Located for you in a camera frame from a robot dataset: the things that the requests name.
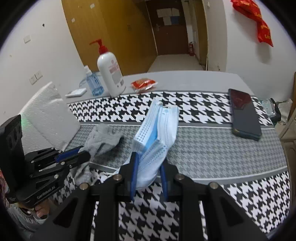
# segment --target black and white houndstooth fabric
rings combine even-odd
[[[142,94],[103,97],[68,104],[79,121],[142,122],[151,101],[157,98],[165,106],[177,105],[180,123],[230,124],[231,112],[226,93],[155,91]],[[272,125],[264,108],[252,97],[261,125]]]
[[[286,171],[269,178],[221,186],[245,210],[262,232],[268,233],[288,215],[289,185],[289,176]],[[65,188],[55,194],[54,199],[61,203],[70,195],[73,187],[73,179],[69,174],[65,180]],[[198,205],[201,209],[204,238],[207,239],[202,203]],[[93,228],[98,218],[104,218],[96,214],[95,210]],[[160,183],[153,183],[145,189],[138,190],[134,202],[119,203],[120,240],[177,240],[178,227],[179,206],[177,203],[164,201]]]

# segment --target red cloth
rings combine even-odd
[[[7,184],[5,182],[2,171],[0,170],[0,202],[3,202],[4,206],[6,208],[8,208],[9,204],[8,204],[8,201],[7,201],[6,197],[5,197],[6,186],[7,186]]]
[[[257,22],[258,40],[259,42],[268,43],[273,47],[270,29],[266,22],[262,19],[260,9],[252,0],[231,0],[235,10],[245,15],[246,17]]]

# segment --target bottle label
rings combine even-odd
[[[110,74],[112,75],[112,79],[114,83],[117,85],[122,80],[122,74],[121,74],[118,63],[114,62],[114,60],[112,60],[111,63],[112,65],[109,66],[109,71],[110,71]]]

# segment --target surgical face mask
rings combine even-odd
[[[149,186],[174,144],[177,135],[179,108],[165,108],[153,100],[147,116],[133,139],[131,152],[139,155],[136,188]]]

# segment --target lotion bottle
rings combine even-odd
[[[101,39],[93,41],[90,44],[93,43],[99,44],[100,56],[97,61],[99,71],[111,97],[116,97],[126,88],[117,59],[113,53],[109,52],[108,49],[102,45]]]

